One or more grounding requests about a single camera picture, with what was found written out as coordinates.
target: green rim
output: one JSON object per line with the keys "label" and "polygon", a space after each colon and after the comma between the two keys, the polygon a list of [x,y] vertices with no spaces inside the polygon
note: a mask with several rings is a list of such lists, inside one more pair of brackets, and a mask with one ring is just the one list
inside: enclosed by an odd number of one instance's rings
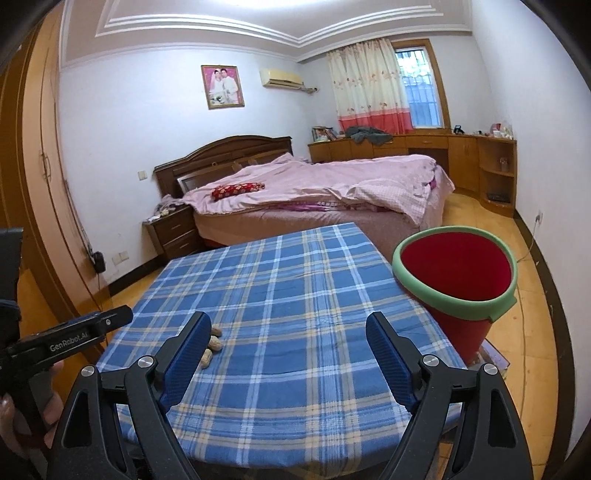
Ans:
{"label": "green rim", "polygon": [[[475,235],[489,239],[490,241],[494,242],[501,250],[503,250],[503,253],[511,265],[511,284],[507,290],[505,290],[505,292],[492,300],[470,301],[457,299],[455,297],[445,295],[429,287],[428,285],[425,285],[406,269],[402,263],[401,254],[407,246],[421,238],[449,232],[473,233]],[[415,235],[410,236],[406,240],[402,241],[402,243],[400,243],[400,245],[398,245],[394,251],[394,257],[392,258],[392,271],[394,272],[397,280],[410,293],[415,295],[416,298],[439,310],[440,312],[463,320],[488,319],[491,322],[495,322],[517,302],[515,299],[515,288],[517,286],[517,262],[515,261],[513,253],[511,253],[511,250],[509,250],[509,247],[503,242],[503,240],[492,233],[480,230],[479,228],[473,228],[469,226],[442,226],[416,233]]]}

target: nightstand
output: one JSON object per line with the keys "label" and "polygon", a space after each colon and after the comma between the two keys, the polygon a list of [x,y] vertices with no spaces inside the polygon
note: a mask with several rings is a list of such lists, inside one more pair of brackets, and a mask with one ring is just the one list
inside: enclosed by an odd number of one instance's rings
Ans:
{"label": "nightstand", "polygon": [[193,208],[189,205],[178,207],[174,212],[151,222],[146,220],[144,225],[150,233],[154,248],[166,263],[173,258],[207,250],[197,231]]}

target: hand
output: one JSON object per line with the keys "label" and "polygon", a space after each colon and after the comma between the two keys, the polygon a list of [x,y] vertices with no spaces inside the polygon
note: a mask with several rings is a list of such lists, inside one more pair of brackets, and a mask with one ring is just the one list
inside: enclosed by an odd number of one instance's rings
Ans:
{"label": "hand", "polygon": [[[50,368],[52,376],[55,376],[64,368],[64,362],[58,362]],[[45,444],[51,448],[53,444],[53,437],[56,434],[57,421],[60,419],[61,412],[64,409],[64,404],[60,396],[53,392],[53,396],[45,410],[43,411],[43,419],[53,428],[46,433],[44,437]],[[0,404],[0,436],[4,443],[10,450],[21,457],[26,457],[25,451],[14,434],[14,413],[15,407],[12,397],[8,394],[4,395],[2,403]]]}

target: blanket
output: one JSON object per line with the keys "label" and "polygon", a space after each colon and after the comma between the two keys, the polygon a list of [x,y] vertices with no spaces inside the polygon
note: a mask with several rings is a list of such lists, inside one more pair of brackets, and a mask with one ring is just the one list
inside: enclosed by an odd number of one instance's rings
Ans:
{"label": "blanket", "polygon": [[349,127],[345,135],[357,144],[360,144],[366,138],[368,142],[374,145],[384,145],[392,140],[392,135],[374,127]]}
{"label": "blanket", "polygon": [[[431,193],[435,167],[435,160],[425,155],[309,164],[285,154],[268,164],[245,167],[192,190],[183,201],[200,215],[242,213],[286,202],[369,203],[403,213],[418,226]],[[217,186],[250,182],[264,183],[265,189],[218,201],[212,199]]]}

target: blue plaid tablecloth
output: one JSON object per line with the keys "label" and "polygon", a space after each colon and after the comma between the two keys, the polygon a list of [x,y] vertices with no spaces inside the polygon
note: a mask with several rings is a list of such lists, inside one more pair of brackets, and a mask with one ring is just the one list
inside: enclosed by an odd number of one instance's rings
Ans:
{"label": "blue plaid tablecloth", "polygon": [[[195,373],[168,419],[187,456],[208,464],[331,478],[388,460],[409,415],[366,341],[365,320],[374,311],[423,354],[464,367],[353,223],[170,262],[99,369],[154,353],[196,310],[222,327],[223,349]],[[449,425],[459,413],[451,406]],[[127,407],[119,416],[124,436],[137,441]]]}

